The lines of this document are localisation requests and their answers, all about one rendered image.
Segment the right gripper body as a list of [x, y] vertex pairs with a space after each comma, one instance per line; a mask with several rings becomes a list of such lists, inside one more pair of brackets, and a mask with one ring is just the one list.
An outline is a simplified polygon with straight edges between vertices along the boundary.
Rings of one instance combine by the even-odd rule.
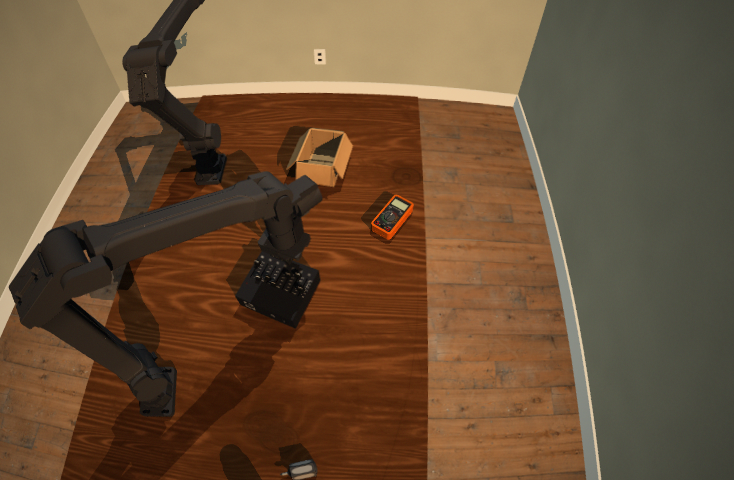
[[[303, 232], [298, 243], [296, 243], [292, 230], [293, 226], [294, 224], [292, 225], [292, 228], [283, 235], [273, 235], [265, 229], [262, 236], [258, 240], [258, 245], [261, 248], [261, 251], [284, 260], [289, 260], [289, 258], [291, 257], [296, 259], [296, 261], [299, 261], [305, 246], [308, 247], [311, 238], [310, 234]], [[271, 238], [271, 240], [269, 237]]]

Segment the open brown cardboard box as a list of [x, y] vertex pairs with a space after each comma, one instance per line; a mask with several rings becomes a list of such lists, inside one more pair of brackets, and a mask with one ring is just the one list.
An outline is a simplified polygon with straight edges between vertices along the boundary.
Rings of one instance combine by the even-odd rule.
[[335, 187], [337, 173], [343, 179], [352, 147], [344, 131], [311, 128], [300, 137], [286, 169], [296, 162], [296, 179], [307, 175], [315, 183]]

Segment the dark grey fader panel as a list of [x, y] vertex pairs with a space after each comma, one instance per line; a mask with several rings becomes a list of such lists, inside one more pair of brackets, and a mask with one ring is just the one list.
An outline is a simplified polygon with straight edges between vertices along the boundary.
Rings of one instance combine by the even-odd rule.
[[296, 329], [320, 282], [319, 270], [295, 261], [288, 265], [263, 251], [257, 259], [235, 297], [240, 305]]

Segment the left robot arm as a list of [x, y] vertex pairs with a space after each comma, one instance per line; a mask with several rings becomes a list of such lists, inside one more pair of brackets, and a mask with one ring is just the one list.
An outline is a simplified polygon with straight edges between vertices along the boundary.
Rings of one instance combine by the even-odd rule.
[[215, 148], [221, 144], [220, 127], [197, 118], [165, 86], [166, 66], [177, 55], [174, 41], [204, 1], [173, 0], [150, 33], [128, 49], [122, 64], [127, 72], [129, 103], [149, 109], [179, 131], [185, 149], [191, 150], [196, 160], [196, 184], [212, 185], [221, 183], [227, 161], [225, 154], [216, 156]]

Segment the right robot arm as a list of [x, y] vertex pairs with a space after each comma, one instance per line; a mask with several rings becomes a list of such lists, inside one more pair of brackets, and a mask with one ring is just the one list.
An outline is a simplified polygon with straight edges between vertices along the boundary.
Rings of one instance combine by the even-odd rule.
[[262, 218], [273, 235], [287, 233], [294, 224], [298, 243], [304, 232], [301, 217], [322, 200], [308, 176], [287, 185], [264, 171], [223, 190], [120, 221], [87, 226], [79, 220], [53, 228], [9, 285], [20, 322], [52, 333], [115, 373], [143, 402], [141, 415], [172, 417], [177, 370], [158, 367], [156, 354], [143, 344], [124, 344], [71, 297], [110, 285], [111, 271], [121, 265], [237, 223]]

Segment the orange digital multimeter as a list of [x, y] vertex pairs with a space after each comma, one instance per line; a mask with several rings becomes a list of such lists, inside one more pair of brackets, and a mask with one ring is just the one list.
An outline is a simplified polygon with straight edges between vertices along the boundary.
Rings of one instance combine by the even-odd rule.
[[371, 222], [371, 231], [390, 240], [412, 211], [412, 202], [394, 195]]

